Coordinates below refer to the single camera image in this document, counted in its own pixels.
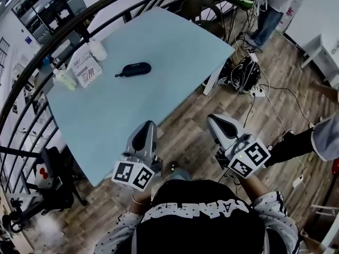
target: small white bottle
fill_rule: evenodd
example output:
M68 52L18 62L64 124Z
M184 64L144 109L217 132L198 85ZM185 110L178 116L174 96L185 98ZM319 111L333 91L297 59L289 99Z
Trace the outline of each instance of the small white bottle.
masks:
M100 41L95 41L93 39L90 39L88 46L90 47L90 51L92 56L97 60L97 61L104 61L107 57L107 52L102 46Z
M78 86L76 80L66 74L64 70L54 69L53 73L57 81L63 83L69 90L75 90Z

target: person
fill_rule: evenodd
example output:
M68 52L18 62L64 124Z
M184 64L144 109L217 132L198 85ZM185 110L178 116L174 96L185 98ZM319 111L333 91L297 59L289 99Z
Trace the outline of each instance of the person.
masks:
M310 84L314 89L334 103L339 103L339 92L335 88ZM316 152L323 161L339 158L339 112L322 120L315 127L294 135L292 130L286 131L278 138L278 143L270 151L271 157L264 164L266 167L279 162L288 161L306 153Z
M292 0L267 0L266 5L260 7L258 28L246 36L246 41L253 47L261 48L270 38L283 15L289 10Z
M175 168L153 201L147 192L132 195L128 212L94 253L297 253L298 229L281 193L255 175L240 182L252 206L226 185L190 181Z

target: wooden floor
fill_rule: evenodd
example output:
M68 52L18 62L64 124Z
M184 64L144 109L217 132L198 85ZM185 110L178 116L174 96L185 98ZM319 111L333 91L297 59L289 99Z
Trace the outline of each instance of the wooden floor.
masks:
M312 122L334 112L334 104L308 89L312 80L320 79L310 66L300 69L302 56L283 36L276 33L258 57L271 86L290 88ZM267 83L264 77L261 82ZM206 118L210 113L229 114L244 122L252 99L248 95L240 97L222 86L215 88L207 97L201 93L200 87L159 127L160 157L164 161L177 160L193 179L221 179L221 183L234 189L231 179L222 178L222 170L214 158L217 147L207 129ZM271 88L269 96L286 129L299 133L308 128L308 122L288 91ZM255 100L246 129L258 135L264 143L271 143L283 133L267 98ZM302 172L302 165L297 159L262 169L258 176L270 189L282 192L289 214L302 228L312 214L310 205L320 204L326 194L332 179L332 163L321 161L314 153L299 159L306 170L304 182L296 189L292 189L292 182ZM84 181L78 188L87 197L89 206L82 207L76 201L70 210L49 213L33 220L33 228L26 234L36 254L93 253L96 241L126 210L129 192L109 180L96 188ZM247 199L241 189L239 195Z

